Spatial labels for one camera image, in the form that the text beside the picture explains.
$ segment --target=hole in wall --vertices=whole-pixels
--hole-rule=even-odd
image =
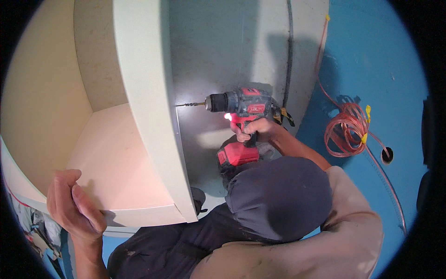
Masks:
[[[381,161],[383,162],[384,165],[390,164],[393,160],[393,150],[390,147],[386,147],[386,149],[387,152],[389,152],[389,156],[387,156],[387,153],[384,149],[381,152]]]

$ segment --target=drill led light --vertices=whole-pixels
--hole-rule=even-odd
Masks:
[[[225,113],[224,118],[229,119],[229,121],[232,121],[232,116],[230,113]]]

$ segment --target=black cable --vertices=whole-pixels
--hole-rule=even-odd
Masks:
[[[287,0],[286,3],[288,6],[289,36],[288,36],[288,61],[286,65],[285,92],[283,94],[283,102],[282,102],[282,107],[284,108],[286,108],[286,103],[288,102],[289,84],[291,81],[291,68],[293,67],[293,41],[294,41],[293,11],[291,10],[291,0]]]

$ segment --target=hand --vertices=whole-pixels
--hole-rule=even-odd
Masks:
[[[235,123],[231,122],[231,130],[237,135],[237,140],[239,142],[249,140],[251,134],[256,131],[259,132],[259,137],[257,139],[259,142],[270,142],[280,128],[280,125],[274,121],[261,118],[246,125],[242,132]]]
[[[90,244],[102,240],[107,223],[76,183],[81,174],[80,170],[56,171],[48,188],[46,208],[51,217],[71,234],[73,240]]]

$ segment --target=drill bit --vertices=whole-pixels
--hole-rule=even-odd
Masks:
[[[194,106],[204,106],[204,102],[202,102],[202,103],[177,104],[176,105],[176,107],[194,107]]]

